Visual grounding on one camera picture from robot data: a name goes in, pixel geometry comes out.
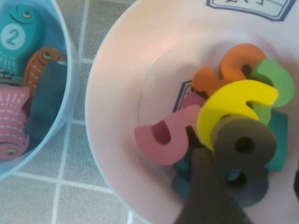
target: teal foam piece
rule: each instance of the teal foam piece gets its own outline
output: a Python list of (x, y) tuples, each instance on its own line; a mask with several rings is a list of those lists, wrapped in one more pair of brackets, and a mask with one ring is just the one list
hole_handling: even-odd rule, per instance
[(288, 116), (272, 110), (268, 127), (275, 134), (277, 148), (272, 160), (266, 165), (266, 169), (269, 171), (282, 171), (288, 148)]
[(67, 66), (48, 62), (37, 85), (24, 133), (41, 140), (46, 136), (60, 109), (66, 77)]
[(190, 195), (190, 182), (181, 176), (176, 176), (172, 180), (172, 189), (183, 199), (188, 199)]
[(179, 176), (183, 176), (187, 180), (190, 180), (191, 165), (185, 158), (183, 158), (180, 161), (176, 162), (173, 165), (173, 167), (174, 167), (174, 169), (176, 170), (176, 172)]

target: yellow number 5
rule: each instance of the yellow number 5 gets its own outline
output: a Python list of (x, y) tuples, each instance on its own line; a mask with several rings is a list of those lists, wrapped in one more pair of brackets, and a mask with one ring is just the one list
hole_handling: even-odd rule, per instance
[(211, 133), (222, 117), (238, 114), (259, 120), (246, 103), (272, 105), (277, 97), (277, 89), (255, 80), (241, 80), (223, 86), (206, 101), (199, 112), (197, 131), (200, 139), (209, 149), (214, 150)]

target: tile grout line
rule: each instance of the tile grout line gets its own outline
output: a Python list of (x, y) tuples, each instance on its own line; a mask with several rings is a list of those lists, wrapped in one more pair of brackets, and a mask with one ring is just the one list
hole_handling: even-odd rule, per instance
[(129, 211), (127, 224), (132, 224), (132, 222), (133, 222), (133, 213)]
[(88, 63), (88, 64), (93, 64), (93, 59), (89, 59), (89, 58), (81, 58), (81, 62), (83, 63)]
[(102, 1), (132, 5), (136, 0), (102, 0)]
[(71, 123), (75, 124), (75, 125), (85, 125), (85, 121), (84, 120), (78, 120), (78, 119), (72, 119)]
[(59, 181), (57, 178), (29, 174), (29, 173), (24, 173), (24, 172), (19, 172), (19, 171), (15, 172), (13, 175), (19, 176), (19, 177), (26, 177), (29, 179), (34, 179), (34, 180), (39, 180), (39, 181), (44, 181), (44, 182), (49, 182), (49, 183), (60, 182), (61, 185), (65, 185), (65, 186), (69, 186), (69, 187), (83, 188), (83, 189), (95, 190), (95, 191), (99, 191), (99, 192), (113, 194), (113, 191), (110, 188), (86, 184), (86, 183), (79, 183), (79, 182), (66, 181), (66, 180)]
[(66, 161), (66, 156), (67, 156), (67, 148), (69, 145), (70, 134), (71, 134), (71, 122), (68, 121), (68, 123), (66, 125), (65, 135), (64, 135), (64, 144), (63, 144), (63, 150), (62, 150), (61, 163), (60, 163), (58, 179), (57, 179), (55, 194), (54, 194), (54, 202), (53, 202), (53, 210), (52, 210), (52, 224), (56, 224), (60, 186), (61, 186), (62, 177), (63, 177), (63, 173), (64, 173), (64, 167), (65, 167), (65, 161)]
[(88, 9), (89, 9), (89, 0), (85, 0), (83, 16), (82, 16), (82, 25), (79, 39), (79, 49), (78, 54), (80, 61), (82, 61), (83, 47), (84, 47), (84, 38), (85, 38), (85, 30), (87, 25), (87, 17), (88, 17)]

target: teal fish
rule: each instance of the teal fish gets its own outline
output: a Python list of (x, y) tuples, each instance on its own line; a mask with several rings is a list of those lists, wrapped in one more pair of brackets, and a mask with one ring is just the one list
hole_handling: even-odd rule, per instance
[(44, 38), (44, 22), (32, 7), (17, 5), (0, 21), (0, 68), (23, 76), (32, 54)]

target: white bowl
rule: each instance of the white bowl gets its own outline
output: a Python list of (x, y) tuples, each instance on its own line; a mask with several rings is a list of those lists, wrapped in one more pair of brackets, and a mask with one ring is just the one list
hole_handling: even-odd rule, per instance
[(61, 50), (63, 53), (67, 54), (68, 71), (64, 98), (51, 129), (48, 131), (42, 142), (32, 151), (22, 155), (15, 160), (1, 162), (0, 179), (10, 175), (14, 171), (24, 166), (27, 162), (29, 162), (49, 141), (49, 139), (62, 128), (64, 123), (71, 116), (71, 113), (74, 109), (80, 82), (80, 64), (78, 54), (71, 36), (67, 31), (66, 24), (56, 1), (26, 0), (25, 3), (24, 0), (5, 0), (4, 2), (1, 1), (0, 18), (7, 10), (17, 4), (32, 5), (39, 12), (41, 12), (46, 26), (46, 34), (45, 40), (43, 42), (43, 47), (55, 47)]
[[(203, 66), (216, 69), (225, 52), (238, 43), (259, 46), (299, 87), (299, 4), (294, 2), (265, 0), (260, 6), (251, 0), (139, 0), (112, 27), (89, 77), (86, 128), (99, 170), (140, 217), (154, 224), (173, 223), (183, 201), (171, 189), (171, 175), (140, 153), (135, 127), (155, 124), (172, 113), (183, 82)], [(229, 10), (235, 6), (252, 7), (252, 13)], [(271, 172), (264, 199), (245, 208), (254, 223), (299, 222), (293, 190), (299, 157), (298, 102), (295, 91), (293, 100), (279, 109), (290, 121), (287, 162), (282, 172)]]

